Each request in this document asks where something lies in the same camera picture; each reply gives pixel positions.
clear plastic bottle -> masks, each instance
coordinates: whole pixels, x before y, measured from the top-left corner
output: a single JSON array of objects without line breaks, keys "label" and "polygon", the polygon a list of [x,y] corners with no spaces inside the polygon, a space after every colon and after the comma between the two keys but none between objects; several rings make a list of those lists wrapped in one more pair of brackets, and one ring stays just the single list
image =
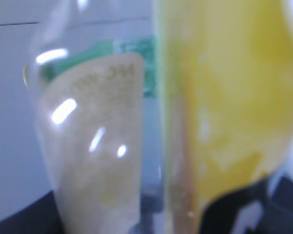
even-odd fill
[{"label": "clear plastic bottle", "polygon": [[30,45],[37,132],[68,234],[127,234],[162,211],[151,9],[58,0]]}]

yellow plastic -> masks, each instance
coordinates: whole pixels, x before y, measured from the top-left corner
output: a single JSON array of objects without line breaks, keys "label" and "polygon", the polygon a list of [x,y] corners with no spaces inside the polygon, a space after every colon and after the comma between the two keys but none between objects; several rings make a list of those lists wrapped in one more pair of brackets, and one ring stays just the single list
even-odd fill
[{"label": "yellow plastic", "polygon": [[161,0],[168,231],[276,170],[293,138],[293,36],[281,0]]}]

bottle label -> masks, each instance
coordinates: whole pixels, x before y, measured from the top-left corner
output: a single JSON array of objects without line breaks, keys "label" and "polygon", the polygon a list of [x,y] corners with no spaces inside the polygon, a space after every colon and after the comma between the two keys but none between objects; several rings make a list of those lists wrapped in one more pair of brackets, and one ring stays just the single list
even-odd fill
[{"label": "bottle label", "polygon": [[143,80],[138,54],[96,58],[56,77],[38,103],[69,233],[125,234],[139,220]]}]

black surface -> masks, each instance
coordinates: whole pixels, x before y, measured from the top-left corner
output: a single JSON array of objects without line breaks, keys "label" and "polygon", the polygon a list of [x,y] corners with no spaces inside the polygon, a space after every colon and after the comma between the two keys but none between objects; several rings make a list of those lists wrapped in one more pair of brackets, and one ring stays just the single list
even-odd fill
[{"label": "black surface", "polygon": [[[145,225],[151,226],[142,223],[142,229],[145,229]],[[0,234],[63,234],[52,193],[0,222]],[[268,202],[266,206],[258,230],[255,232],[249,230],[247,234],[293,234],[293,183],[290,180],[286,178],[281,180],[272,201]]]}]

black object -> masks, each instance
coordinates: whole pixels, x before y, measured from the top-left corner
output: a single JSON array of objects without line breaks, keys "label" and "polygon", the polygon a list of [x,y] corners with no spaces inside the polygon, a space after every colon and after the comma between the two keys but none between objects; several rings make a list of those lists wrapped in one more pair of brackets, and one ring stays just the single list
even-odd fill
[{"label": "black object", "polygon": [[[162,207],[153,206],[158,200],[147,197],[142,199],[142,222],[137,226],[138,233],[153,230],[152,212],[158,212]],[[23,211],[0,222],[0,234],[64,234],[52,193]],[[293,183],[282,178],[272,201],[266,205],[264,217],[257,231],[248,230],[246,234],[293,234]]]}]

